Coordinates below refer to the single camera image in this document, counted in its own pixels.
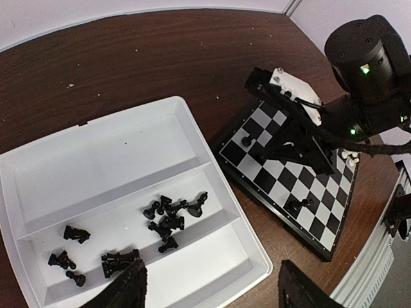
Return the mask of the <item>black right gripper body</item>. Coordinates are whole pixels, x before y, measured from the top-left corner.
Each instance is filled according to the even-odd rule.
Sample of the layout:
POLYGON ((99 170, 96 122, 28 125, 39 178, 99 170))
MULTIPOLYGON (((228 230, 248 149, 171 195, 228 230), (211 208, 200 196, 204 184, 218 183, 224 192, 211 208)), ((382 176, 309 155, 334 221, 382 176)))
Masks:
POLYGON ((410 153, 410 144, 372 145, 371 137, 410 125, 410 55, 391 23, 382 15, 347 22, 327 39, 325 55, 343 88, 339 98, 323 103, 322 124, 316 126, 300 104, 264 85, 256 95, 288 114, 260 153, 261 160, 285 160, 333 172, 333 152, 369 155, 410 153))

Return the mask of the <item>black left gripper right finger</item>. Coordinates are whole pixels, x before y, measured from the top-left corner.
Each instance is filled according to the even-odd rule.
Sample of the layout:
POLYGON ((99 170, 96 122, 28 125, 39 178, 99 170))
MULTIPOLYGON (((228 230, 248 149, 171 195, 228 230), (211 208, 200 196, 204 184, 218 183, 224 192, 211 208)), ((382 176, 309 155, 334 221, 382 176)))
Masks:
POLYGON ((281 261, 278 290, 279 307, 340 307, 291 260, 281 261))

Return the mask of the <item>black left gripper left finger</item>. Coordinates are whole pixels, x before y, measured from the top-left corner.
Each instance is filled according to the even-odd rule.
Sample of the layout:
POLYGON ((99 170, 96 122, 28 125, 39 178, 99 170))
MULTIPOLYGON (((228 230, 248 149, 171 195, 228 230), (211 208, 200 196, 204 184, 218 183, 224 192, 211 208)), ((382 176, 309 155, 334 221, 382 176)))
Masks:
POLYGON ((142 259, 137 259, 101 293, 81 307, 146 307, 147 289, 146 264, 142 259))

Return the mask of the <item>black king piece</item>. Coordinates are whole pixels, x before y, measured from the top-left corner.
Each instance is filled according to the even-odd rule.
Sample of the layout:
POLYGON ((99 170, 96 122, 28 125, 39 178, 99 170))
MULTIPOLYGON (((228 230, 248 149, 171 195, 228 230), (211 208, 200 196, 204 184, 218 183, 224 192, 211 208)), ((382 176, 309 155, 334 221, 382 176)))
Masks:
POLYGON ((311 198, 309 199, 302 199, 301 201, 299 200, 292 200, 287 204, 287 207, 290 211, 292 212, 298 212, 300 211, 303 207, 309 207, 313 204, 313 200, 311 198))

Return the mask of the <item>black pawn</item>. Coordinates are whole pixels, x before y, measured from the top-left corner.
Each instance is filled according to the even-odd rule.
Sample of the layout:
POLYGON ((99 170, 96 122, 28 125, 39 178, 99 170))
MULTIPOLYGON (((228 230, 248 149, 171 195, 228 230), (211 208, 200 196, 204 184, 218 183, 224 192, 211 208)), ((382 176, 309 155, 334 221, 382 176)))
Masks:
POLYGON ((241 144, 242 144, 244 147, 248 148, 248 147, 250 147, 250 146, 252 145, 253 140, 254 140, 253 136, 248 135, 248 136, 245 136, 245 137, 242 138, 241 144))

